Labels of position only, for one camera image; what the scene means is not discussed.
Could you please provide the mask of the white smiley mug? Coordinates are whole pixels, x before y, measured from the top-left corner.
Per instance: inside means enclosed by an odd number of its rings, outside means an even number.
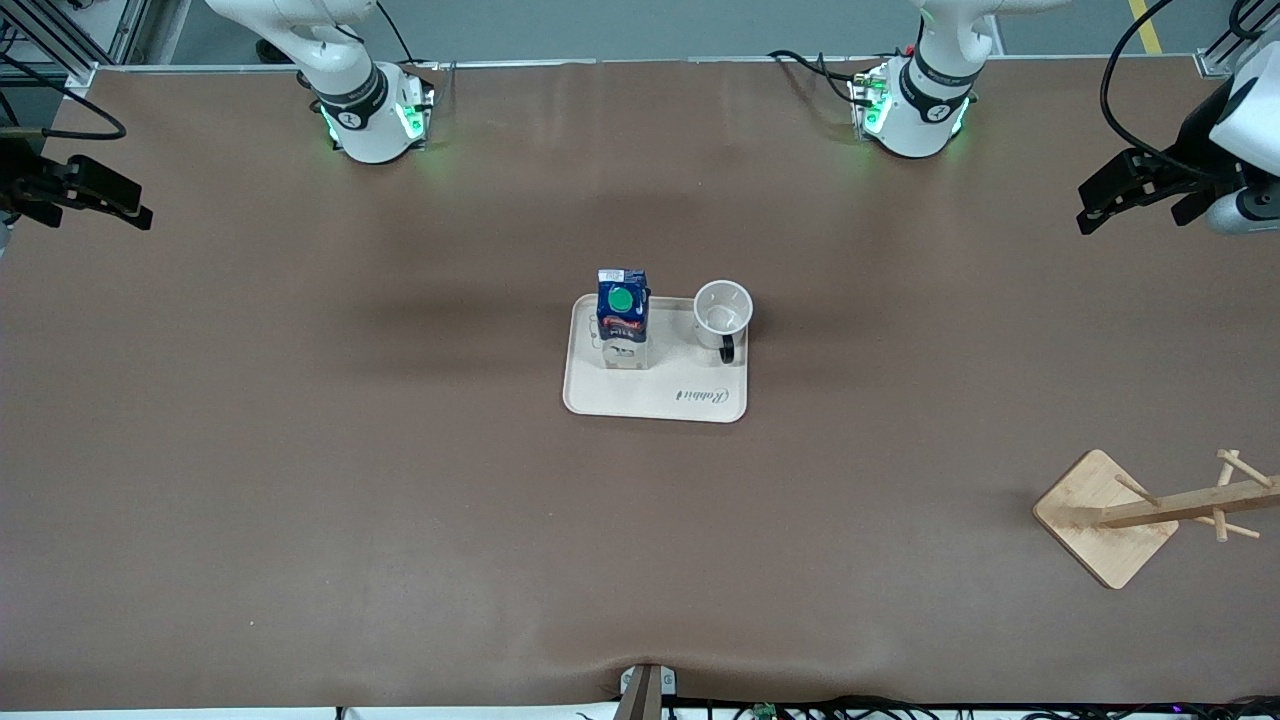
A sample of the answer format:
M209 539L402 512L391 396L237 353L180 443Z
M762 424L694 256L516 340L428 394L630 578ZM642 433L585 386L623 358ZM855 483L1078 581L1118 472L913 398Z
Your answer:
M692 299L694 337L700 347L726 365L733 365L754 314L750 292L735 281L705 283Z

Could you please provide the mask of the blue milk carton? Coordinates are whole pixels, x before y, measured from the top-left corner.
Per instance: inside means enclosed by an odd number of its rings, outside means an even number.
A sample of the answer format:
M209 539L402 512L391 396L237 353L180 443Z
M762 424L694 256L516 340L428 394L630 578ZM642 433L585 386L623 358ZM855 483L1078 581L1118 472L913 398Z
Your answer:
M649 368L650 290L639 269L602 268L596 273L596 333L605 368Z

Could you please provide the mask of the wooden cup rack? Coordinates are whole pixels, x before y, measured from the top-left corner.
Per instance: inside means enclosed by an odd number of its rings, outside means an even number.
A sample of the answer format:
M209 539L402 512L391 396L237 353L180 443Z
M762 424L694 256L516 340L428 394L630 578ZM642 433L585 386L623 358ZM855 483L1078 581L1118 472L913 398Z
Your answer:
M1260 538L1229 518L1280 507L1280 474L1262 473L1234 448L1221 448L1216 457L1221 468L1213 486L1157 496L1093 448L1038 498L1032 514L1101 585L1119 591L1184 524L1211 528L1219 542Z

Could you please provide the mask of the beige plastic tray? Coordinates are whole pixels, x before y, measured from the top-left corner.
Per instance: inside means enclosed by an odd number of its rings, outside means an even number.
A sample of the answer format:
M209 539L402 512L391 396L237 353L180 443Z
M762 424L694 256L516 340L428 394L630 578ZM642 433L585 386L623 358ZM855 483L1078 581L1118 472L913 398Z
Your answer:
M655 296L649 324L649 365L609 369L596 333L596 300L586 293L571 311L562 387L575 414L673 421L733 423L748 410L749 331L723 364L696 336L691 299Z

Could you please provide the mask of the aluminium frame profile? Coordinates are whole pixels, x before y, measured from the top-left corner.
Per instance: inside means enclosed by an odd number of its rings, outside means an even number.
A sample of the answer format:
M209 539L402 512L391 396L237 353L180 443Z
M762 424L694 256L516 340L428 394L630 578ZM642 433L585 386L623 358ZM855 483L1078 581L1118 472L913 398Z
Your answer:
M133 61L156 0L0 0L0 82L32 85L9 59L86 86L96 69Z
M1280 0L1231 0L1225 31L1193 55L1199 77L1226 79L1272 32L1280 33Z

